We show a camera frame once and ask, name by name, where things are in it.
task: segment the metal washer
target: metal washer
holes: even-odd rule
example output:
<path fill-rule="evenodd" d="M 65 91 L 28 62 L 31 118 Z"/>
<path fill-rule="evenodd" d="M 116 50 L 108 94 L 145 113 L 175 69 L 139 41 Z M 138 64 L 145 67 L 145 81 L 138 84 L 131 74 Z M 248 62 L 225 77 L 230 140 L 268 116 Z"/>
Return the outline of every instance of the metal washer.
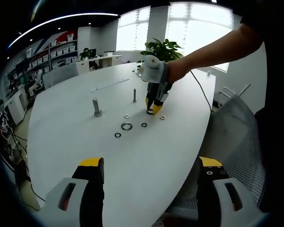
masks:
<path fill-rule="evenodd" d="M 116 132 L 116 133 L 115 133 L 115 137 L 116 137 L 116 138 L 119 138 L 119 137 L 121 137 L 121 133 L 119 133 L 119 132 Z"/>
<path fill-rule="evenodd" d="M 147 109 L 146 113 L 149 114 L 149 115 L 153 115 L 153 109 Z"/>
<path fill-rule="evenodd" d="M 125 131 L 129 131 L 130 129 L 133 128 L 133 125 L 130 122 L 124 122 L 124 123 L 121 124 L 121 128 Z"/>

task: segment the window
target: window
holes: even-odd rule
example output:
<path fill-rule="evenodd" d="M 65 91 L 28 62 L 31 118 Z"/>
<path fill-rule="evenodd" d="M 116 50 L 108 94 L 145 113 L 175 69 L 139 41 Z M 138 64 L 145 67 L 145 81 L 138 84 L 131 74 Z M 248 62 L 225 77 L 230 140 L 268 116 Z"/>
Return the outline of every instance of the window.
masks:
<path fill-rule="evenodd" d="M 232 10 L 199 2 L 171 3 L 166 38 L 175 41 L 187 55 L 226 35 L 233 29 Z M 213 66 L 227 72 L 229 63 Z"/>
<path fill-rule="evenodd" d="M 116 51 L 143 51 L 146 49 L 151 7 L 123 14 L 118 22 Z"/>

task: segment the metal bolt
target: metal bolt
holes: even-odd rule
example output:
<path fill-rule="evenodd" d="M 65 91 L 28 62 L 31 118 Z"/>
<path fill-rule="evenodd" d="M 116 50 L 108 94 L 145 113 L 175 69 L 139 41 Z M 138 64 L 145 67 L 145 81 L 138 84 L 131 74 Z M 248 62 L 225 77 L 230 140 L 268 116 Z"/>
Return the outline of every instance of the metal bolt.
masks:
<path fill-rule="evenodd" d="M 98 104 L 98 99 L 97 98 L 93 98 L 93 104 L 94 104 L 94 108 L 95 108 L 94 115 L 96 117 L 102 116 L 102 111 L 99 110 L 99 104 Z"/>
<path fill-rule="evenodd" d="M 136 102 L 136 89 L 133 89 L 133 103 Z"/>

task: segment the floor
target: floor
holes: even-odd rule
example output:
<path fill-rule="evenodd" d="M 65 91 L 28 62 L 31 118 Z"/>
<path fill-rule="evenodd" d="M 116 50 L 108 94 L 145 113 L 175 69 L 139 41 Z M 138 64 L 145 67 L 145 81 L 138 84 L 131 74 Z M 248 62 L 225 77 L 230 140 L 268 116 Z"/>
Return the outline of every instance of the floor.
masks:
<path fill-rule="evenodd" d="M 24 138 L 27 140 L 28 135 L 28 125 L 29 125 L 29 119 L 31 116 L 33 108 L 30 108 L 27 110 L 25 117 L 23 121 L 14 129 L 14 133 L 18 135 L 21 138 Z M 25 148 L 27 146 L 27 142 L 25 140 L 20 140 L 22 146 Z M 27 154 L 22 148 L 22 146 L 19 146 L 21 149 L 21 155 L 20 159 L 23 158 L 25 161 L 25 164 L 28 166 L 27 163 Z M 33 193 L 31 189 L 31 183 L 29 181 L 24 181 L 21 185 L 19 185 L 19 190 L 21 193 L 22 200 L 24 202 L 24 205 L 28 208 L 29 211 L 36 212 L 36 210 L 40 209 L 39 203 L 36 199 L 35 194 Z"/>

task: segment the ceiling light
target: ceiling light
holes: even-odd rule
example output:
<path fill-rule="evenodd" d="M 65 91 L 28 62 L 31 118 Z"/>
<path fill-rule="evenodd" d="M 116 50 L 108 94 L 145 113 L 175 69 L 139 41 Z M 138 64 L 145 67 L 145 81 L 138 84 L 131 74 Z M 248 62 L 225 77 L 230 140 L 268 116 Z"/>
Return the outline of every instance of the ceiling light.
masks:
<path fill-rule="evenodd" d="M 48 23 L 51 23 L 53 21 L 56 21 L 56 20 L 60 20 L 60 19 L 64 19 L 64 18 L 68 18 L 68 17 L 76 17 L 76 16 L 88 16 L 88 15 L 104 15 L 104 16 L 114 16 L 114 17 L 117 17 L 118 14 L 113 14 L 113 13 L 78 13 L 78 14 L 72 14 L 72 15 L 67 15 L 67 16 L 63 16 L 63 17 L 58 17 L 58 18 L 55 18 L 55 19 L 51 19 L 49 21 L 45 21 L 29 30 L 27 30 L 25 33 L 23 33 L 22 35 L 20 35 L 17 39 L 15 39 L 10 45 L 8 48 L 10 48 L 12 46 L 12 44 L 14 44 L 15 42 L 17 42 L 19 39 L 21 39 L 23 36 L 25 36 L 26 34 L 28 34 L 29 32 L 35 30 L 36 28 L 39 28 L 41 27 L 42 25 L 45 25 L 45 24 L 48 24 Z"/>

